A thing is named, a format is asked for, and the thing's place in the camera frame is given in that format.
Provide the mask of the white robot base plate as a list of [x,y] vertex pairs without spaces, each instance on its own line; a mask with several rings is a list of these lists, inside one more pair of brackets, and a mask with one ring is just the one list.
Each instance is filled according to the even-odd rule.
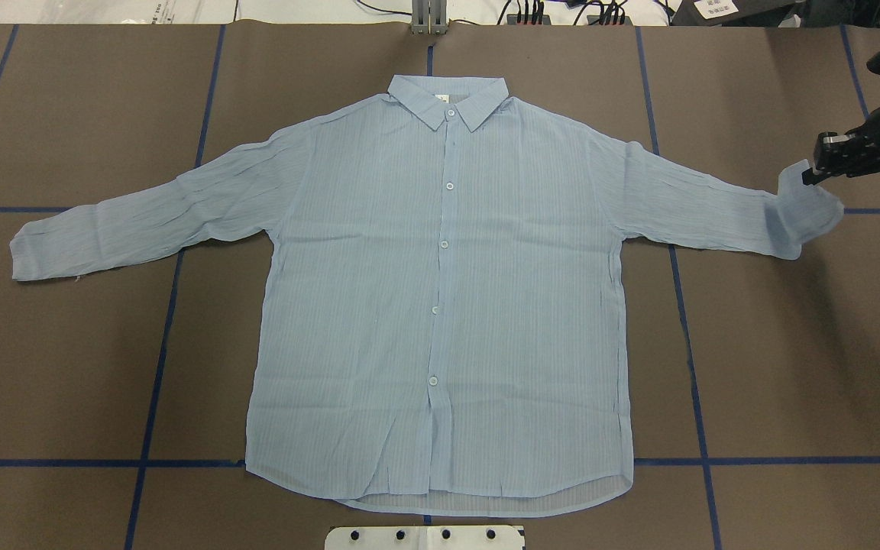
[[334,528],[325,549],[525,549],[522,526],[355,526]]

